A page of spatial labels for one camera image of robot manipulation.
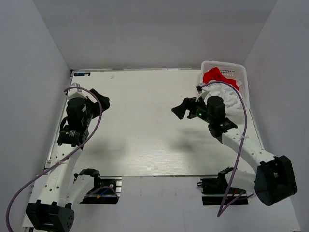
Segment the red t shirt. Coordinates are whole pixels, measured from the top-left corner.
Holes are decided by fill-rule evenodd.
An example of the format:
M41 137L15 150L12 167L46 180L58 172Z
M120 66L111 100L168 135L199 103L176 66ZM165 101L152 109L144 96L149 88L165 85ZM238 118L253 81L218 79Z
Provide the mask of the red t shirt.
M209 71L207 71L206 73L204 73L202 81L205 84L207 84L210 81L222 81L232 85L236 90L239 90L239 86L237 85L236 80L226 78L225 76L223 76L221 71L217 67L214 67Z

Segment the white t shirt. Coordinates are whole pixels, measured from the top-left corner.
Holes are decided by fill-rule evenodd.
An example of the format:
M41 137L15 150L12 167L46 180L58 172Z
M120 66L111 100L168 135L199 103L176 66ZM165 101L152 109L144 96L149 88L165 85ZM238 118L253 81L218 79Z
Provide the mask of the white t shirt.
M236 91L230 86L222 83L215 83L203 87L202 91L207 93L204 98L205 102L207 102L207 99L211 96L221 97L224 101L225 113L227 115L235 116L243 113L240 98Z

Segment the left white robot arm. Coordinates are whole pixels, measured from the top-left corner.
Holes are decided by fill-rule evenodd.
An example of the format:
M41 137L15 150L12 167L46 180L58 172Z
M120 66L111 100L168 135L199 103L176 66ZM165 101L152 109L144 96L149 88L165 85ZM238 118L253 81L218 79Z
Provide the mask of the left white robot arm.
M68 232L73 226L75 212L73 206L82 201L90 191L101 190L99 171L85 169L74 184L71 184L75 164L85 143L93 136L88 131L91 121L101 120L102 113L109 109L110 99L93 88L89 96L85 89L70 87L66 90L68 101L66 116L59 125L59 136L54 147L51 166L45 171L46 183L35 203L26 207L26 215L33 227L47 232Z

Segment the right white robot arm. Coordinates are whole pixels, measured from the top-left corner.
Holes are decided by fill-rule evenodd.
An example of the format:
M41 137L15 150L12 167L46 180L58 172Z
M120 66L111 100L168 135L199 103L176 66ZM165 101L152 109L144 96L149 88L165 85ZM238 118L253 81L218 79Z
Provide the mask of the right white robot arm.
M202 98L184 98L172 112L183 119L188 112L188 119L198 117L208 123L210 134L220 143L240 153L253 169L254 173L232 167L218 173L211 186L228 193L234 188L254 193L265 205L271 206L297 193L298 188L291 161L286 156L275 156L252 142L238 129L237 125L226 117L223 99L212 96Z

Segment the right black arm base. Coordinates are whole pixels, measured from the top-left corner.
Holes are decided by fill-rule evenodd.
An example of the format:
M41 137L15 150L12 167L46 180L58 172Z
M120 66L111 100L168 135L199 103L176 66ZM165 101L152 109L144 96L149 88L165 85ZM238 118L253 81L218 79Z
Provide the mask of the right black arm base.
M222 184L217 176L205 176L197 182L197 187L202 193L202 205L203 206L220 206L225 194L227 184ZM225 205L230 203L244 190L231 187ZM248 199L246 198L246 192L241 195L240 199L233 202L232 205L248 205Z

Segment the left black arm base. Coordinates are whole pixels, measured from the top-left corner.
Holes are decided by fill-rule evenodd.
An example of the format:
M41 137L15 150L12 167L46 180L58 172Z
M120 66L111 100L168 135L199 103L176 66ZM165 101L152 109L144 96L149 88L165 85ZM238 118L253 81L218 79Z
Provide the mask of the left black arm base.
M122 177L100 177L80 204L116 205L120 198Z

